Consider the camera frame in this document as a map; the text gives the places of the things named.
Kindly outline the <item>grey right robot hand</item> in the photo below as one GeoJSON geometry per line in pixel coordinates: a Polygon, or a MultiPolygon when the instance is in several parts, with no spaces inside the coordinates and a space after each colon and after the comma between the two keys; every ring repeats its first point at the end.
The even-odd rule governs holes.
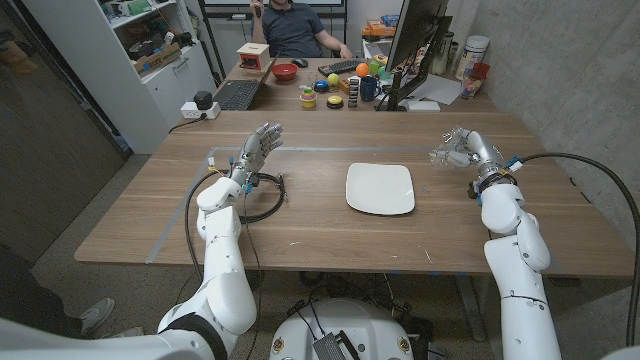
{"type": "Polygon", "coordinates": [[[475,166],[480,183],[509,182],[503,174],[503,156],[479,132],[458,127],[444,135],[444,139],[444,146],[435,152],[438,158],[459,168],[475,166]]]}

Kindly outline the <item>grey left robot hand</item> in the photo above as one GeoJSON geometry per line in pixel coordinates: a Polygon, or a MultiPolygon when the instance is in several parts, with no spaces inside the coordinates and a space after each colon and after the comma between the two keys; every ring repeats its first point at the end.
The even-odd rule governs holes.
{"type": "Polygon", "coordinates": [[[250,134],[231,167],[229,178],[242,185],[251,175],[257,174],[268,154],[282,145],[279,141],[281,133],[281,124],[270,126],[266,123],[250,134]]]}

